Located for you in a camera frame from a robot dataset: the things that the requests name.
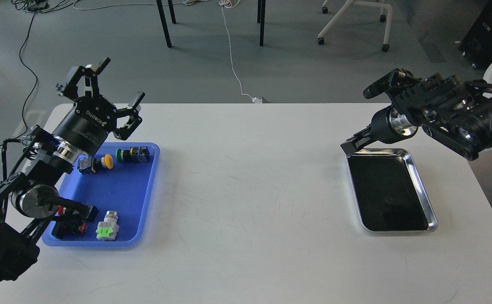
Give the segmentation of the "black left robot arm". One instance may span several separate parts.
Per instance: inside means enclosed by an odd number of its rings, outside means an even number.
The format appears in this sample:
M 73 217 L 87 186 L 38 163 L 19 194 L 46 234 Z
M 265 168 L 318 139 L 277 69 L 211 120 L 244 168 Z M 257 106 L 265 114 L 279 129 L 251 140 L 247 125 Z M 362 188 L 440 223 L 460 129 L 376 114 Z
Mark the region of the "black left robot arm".
M 55 187 L 70 174 L 81 154 L 94 156 L 112 133 L 126 140 L 142 123 L 139 116 L 143 92 L 138 92 L 126 108 L 117 109 L 100 94 L 98 76 L 110 58 L 97 67 L 73 67 L 64 84 L 57 85 L 60 96 L 73 102 L 72 109 L 51 133 L 35 125 L 26 135 L 3 141 L 24 146 L 19 161 L 0 185 L 0 282 L 15 281 L 38 260 L 38 240 L 51 221 L 86 219 L 94 206 L 59 196 Z

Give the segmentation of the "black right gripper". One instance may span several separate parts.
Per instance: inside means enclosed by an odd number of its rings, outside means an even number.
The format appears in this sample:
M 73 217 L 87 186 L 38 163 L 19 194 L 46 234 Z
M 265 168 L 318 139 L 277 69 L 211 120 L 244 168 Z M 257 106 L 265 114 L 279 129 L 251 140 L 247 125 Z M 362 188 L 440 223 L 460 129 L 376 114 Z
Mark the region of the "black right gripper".
M 379 141 L 383 144 L 394 144 L 400 141 L 400 135 L 394 131 L 389 123 L 389 115 L 392 107 L 387 106 L 373 115 L 371 123 L 367 127 L 358 131 L 352 137 L 341 144 L 341 148 L 346 155 L 351 155 L 370 144 Z

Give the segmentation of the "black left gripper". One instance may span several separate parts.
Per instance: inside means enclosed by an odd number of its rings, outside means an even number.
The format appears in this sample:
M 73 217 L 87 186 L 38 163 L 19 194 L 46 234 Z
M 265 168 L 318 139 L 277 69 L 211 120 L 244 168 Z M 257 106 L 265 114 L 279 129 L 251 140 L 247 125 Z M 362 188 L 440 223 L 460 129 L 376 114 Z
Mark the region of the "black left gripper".
M 65 78 L 65 83 L 56 85 L 57 94 L 73 102 L 72 109 L 62 119 L 52 134 L 76 148 L 99 148 L 113 131 L 118 140 L 127 140 L 142 123 L 139 116 L 140 103 L 145 97 L 144 92 L 137 92 L 126 108 L 117 109 L 100 94 L 98 75 L 111 62 L 104 58 L 96 67 L 72 67 Z M 84 79 L 85 94 L 78 94 L 78 83 Z M 127 122 L 117 128 L 117 119 L 127 117 Z

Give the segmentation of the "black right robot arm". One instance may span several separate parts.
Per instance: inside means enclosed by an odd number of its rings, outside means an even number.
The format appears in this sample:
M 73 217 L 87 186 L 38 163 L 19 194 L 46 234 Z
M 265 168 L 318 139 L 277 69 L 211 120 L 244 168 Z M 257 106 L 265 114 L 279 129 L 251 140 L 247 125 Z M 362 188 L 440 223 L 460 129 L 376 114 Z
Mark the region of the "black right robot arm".
M 492 84 L 484 80 L 425 79 L 396 68 L 365 88 L 366 99 L 385 93 L 391 104 L 376 112 L 371 123 L 341 144 L 345 154 L 374 142 L 394 144 L 418 128 L 468 161 L 492 147 Z

